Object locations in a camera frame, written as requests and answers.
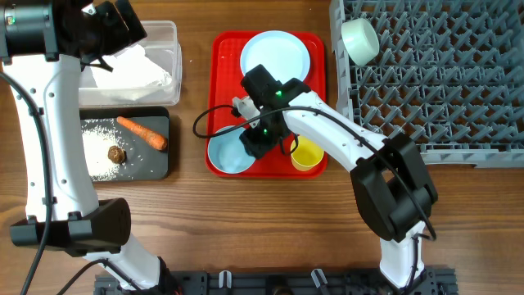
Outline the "brown mushroom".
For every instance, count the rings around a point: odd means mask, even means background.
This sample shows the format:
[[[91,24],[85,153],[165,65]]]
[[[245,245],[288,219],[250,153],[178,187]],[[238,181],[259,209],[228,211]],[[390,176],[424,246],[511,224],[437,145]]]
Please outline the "brown mushroom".
[[[126,153],[124,149],[114,145],[109,148],[107,157],[113,163],[120,165],[125,162]]]

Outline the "white napkin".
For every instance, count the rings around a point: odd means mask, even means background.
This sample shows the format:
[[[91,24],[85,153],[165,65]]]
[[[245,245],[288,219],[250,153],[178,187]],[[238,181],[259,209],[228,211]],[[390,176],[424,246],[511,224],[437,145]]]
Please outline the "white napkin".
[[[147,57],[141,45],[104,56],[102,60],[112,71],[97,66],[90,66],[90,69],[94,88],[108,97],[137,101],[173,82],[171,74]]]

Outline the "orange carrot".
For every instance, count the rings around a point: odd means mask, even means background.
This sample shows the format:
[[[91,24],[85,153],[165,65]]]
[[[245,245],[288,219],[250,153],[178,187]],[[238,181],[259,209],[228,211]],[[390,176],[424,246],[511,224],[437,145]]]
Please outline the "orange carrot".
[[[120,125],[124,126],[126,129],[128,129],[130,132],[144,140],[152,148],[158,151],[163,151],[167,148],[168,140],[163,135],[158,134],[157,132],[148,129],[123,116],[118,116],[116,118],[116,121]]]

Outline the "light blue bowl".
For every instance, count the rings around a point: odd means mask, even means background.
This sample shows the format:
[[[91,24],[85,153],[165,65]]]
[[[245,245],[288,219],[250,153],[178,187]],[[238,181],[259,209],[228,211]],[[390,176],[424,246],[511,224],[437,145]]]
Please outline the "light blue bowl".
[[[240,140],[244,128],[211,138],[207,148],[211,165],[226,174],[240,174],[248,170],[256,161],[250,156]]]

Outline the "yellow plastic cup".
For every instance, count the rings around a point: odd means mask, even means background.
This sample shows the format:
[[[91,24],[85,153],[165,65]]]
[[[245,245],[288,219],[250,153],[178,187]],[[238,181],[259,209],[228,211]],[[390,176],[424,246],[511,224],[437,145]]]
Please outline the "yellow plastic cup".
[[[297,138],[290,146],[291,164],[299,171],[311,170],[323,159],[324,150],[305,136]]]

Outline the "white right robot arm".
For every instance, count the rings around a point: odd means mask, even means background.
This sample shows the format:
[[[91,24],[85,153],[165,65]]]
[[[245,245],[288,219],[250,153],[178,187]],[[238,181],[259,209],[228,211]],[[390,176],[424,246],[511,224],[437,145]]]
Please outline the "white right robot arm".
[[[290,134],[320,146],[350,174],[360,216],[380,238],[382,275],[401,292],[412,290],[424,269],[420,241],[436,238],[429,217],[438,199],[414,141],[365,129],[301,80],[281,83],[262,65],[246,72],[241,86],[259,111],[240,137],[246,153],[259,160]]]

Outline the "green bowl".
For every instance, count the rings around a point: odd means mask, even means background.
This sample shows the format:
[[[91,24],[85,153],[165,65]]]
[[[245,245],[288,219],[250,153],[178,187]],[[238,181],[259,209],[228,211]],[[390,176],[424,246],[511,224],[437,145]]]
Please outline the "green bowl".
[[[341,37],[350,59],[357,66],[366,66],[379,53],[377,33],[372,24],[364,18],[343,23]]]

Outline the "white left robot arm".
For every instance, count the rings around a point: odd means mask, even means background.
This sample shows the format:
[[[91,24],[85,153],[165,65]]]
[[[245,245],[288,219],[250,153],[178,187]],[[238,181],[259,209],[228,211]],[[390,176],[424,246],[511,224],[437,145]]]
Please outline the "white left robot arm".
[[[16,101],[29,187],[18,247],[65,252],[100,265],[138,294],[180,294],[165,262],[132,235],[129,204],[100,200],[88,174],[79,115],[87,66],[146,37],[127,1],[4,1],[2,79]]]

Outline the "light blue plate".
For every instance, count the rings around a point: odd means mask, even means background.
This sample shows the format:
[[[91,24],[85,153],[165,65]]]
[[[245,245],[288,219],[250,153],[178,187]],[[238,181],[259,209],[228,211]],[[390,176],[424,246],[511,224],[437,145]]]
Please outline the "light blue plate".
[[[240,56],[243,75],[262,65],[283,84],[293,78],[304,81],[310,64],[305,44],[295,35],[280,30],[265,31],[249,39]]]

